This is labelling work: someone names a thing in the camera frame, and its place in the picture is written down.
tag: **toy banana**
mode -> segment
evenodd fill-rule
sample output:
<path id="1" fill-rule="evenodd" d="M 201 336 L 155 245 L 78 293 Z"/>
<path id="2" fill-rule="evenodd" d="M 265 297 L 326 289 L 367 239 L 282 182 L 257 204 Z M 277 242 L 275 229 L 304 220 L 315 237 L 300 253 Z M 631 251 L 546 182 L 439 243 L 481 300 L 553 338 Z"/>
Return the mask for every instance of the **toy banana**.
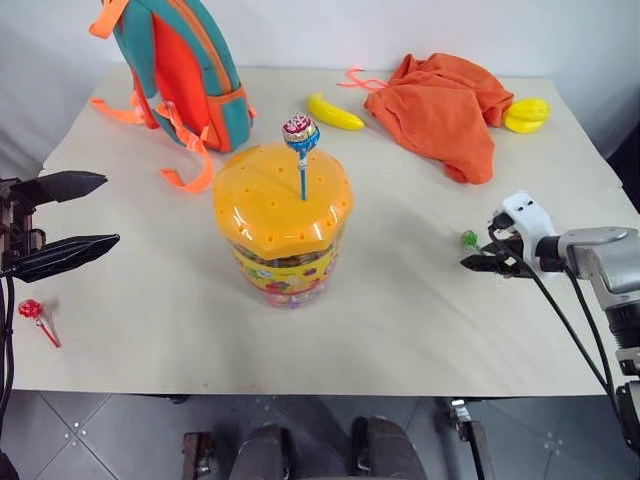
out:
<path id="1" fill-rule="evenodd" d="M 364 122 L 359 117 L 330 104 L 322 98 L 320 92 L 309 95 L 307 107 L 318 120 L 334 127 L 345 130 L 360 130 L 364 127 Z"/>
<path id="2" fill-rule="evenodd" d="M 516 133 L 533 133 L 544 125 L 550 115 L 551 107 L 545 100 L 527 98 L 507 109 L 504 126 Z"/>

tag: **backpack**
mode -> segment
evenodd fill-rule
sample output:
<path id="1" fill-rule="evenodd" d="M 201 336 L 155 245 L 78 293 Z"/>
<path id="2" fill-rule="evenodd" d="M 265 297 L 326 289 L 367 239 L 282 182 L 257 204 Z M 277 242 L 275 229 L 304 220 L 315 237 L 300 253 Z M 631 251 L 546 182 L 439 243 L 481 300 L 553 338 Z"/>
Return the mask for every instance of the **backpack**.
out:
<path id="1" fill-rule="evenodd" d="M 115 110 L 92 98 L 118 120 L 161 127 L 175 142 L 198 153 L 203 170 L 185 184 L 162 169 L 175 187 L 198 193 L 215 175 L 206 147 L 231 152 L 249 138 L 255 113 L 247 104 L 222 33 L 199 0 L 103 0 L 92 35 L 113 33 L 133 77 L 133 111 Z"/>

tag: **lollipop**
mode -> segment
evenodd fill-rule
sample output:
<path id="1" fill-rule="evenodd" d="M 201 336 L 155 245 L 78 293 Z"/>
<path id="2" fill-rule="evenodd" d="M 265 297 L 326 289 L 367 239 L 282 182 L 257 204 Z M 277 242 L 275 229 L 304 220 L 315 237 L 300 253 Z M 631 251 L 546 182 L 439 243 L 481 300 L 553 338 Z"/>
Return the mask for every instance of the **lollipop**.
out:
<path id="1" fill-rule="evenodd" d="M 320 139 L 320 130 L 308 115 L 298 113 L 282 126 L 285 143 L 300 156 L 300 192 L 302 200 L 307 199 L 307 154 L 315 148 Z"/>

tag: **orange strap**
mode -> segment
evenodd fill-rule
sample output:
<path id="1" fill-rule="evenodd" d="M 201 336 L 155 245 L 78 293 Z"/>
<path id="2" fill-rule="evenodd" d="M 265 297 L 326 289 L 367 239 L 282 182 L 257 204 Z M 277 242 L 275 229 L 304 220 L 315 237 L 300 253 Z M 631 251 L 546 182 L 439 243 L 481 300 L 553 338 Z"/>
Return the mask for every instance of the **orange strap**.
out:
<path id="1" fill-rule="evenodd" d="M 98 19 L 89 25 L 89 33 L 96 37 L 109 38 L 128 3 L 129 0 L 103 0 L 102 12 Z"/>
<path id="2" fill-rule="evenodd" d="M 208 127 L 205 127 L 202 130 L 200 137 L 190 132 L 182 123 L 180 114 L 173 102 L 166 102 L 158 105 L 156 107 L 156 112 L 171 122 L 178 139 L 185 144 L 188 150 L 199 154 L 204 162 L 202 173 L 200 173 L 200 175 L 189 184 L 185 184 L 178 172 L 173 168 L 163 168 L 160 170 L 160 173 L 162 173 L 162 176 L 171 185 L 179 188 L 180 190 L 184 190 L 185 192 L 200 193 L 203 190 L 206 190 L 209 185 L 211 185 L 211 182 L 213 182 L 213 177 L 215 176 L 213 161 L 209 157 L 209 153 L 202 141 L 202 139 L 207 136 Z"/>
<path id="3" fill-rule="evenodd" d="M 369 80 L 360 80 L 356 75 L 357 72 L 364 72 L 364 70 L 362 69 L 362 67 L 359 67 L 358 65 L 347 70 L 347 77 L 349 77 L 349 79 L 352 80 L 353 83 L 340 82 L 338 83 L 338 85 L 340 85 L 341 87 L 349 87 L 349 88 L 362 87 L 362 88 L 366 88 L 370 92 L 375 92 L 377 90 L 380 90 L 381 88 L 389 86 L 387 82 L 383 80 L 379 80 L 377 78 L 370 78 Z M 369 86 L 369 83 L 375 83 L 377 84 L 377 86 L 376 87 Z"/>
<path id="4" fill-rule="evenodd" d="M 131 105 L 133 110 L 117 110 L 108 106 L 102 98 L 91 97 L 89 103 L 98 110 L 100 113 L 120 120 L 124 123 L 131 123 L 133 125 L 142 125 L 144 123 L 144 110 L 140 106 L 140 102 L 135 91 L 131 94 Z"/>

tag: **gray tile floor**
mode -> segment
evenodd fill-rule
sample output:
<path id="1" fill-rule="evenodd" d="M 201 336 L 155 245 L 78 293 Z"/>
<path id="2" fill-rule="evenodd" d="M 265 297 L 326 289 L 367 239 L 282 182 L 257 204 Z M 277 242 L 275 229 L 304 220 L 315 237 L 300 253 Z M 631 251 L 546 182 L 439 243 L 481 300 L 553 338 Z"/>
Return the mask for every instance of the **gray tile floor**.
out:
<path id="1" fill-rule="evenodd" d="M 605 397 L 493 400 L 482 421 L 498 480 L 626 480 L 639 474 Z M 289 428 L 300 477 L 345 473 L 351 421 L 382 415 L 408 433 L 430 480 L 475 479 L 437 398 L 192 396 L 14 392 L 1 447 L 22 480 L 177 480 L 182 435 L 211 430 L 231 452 L 266 422 Z"/>

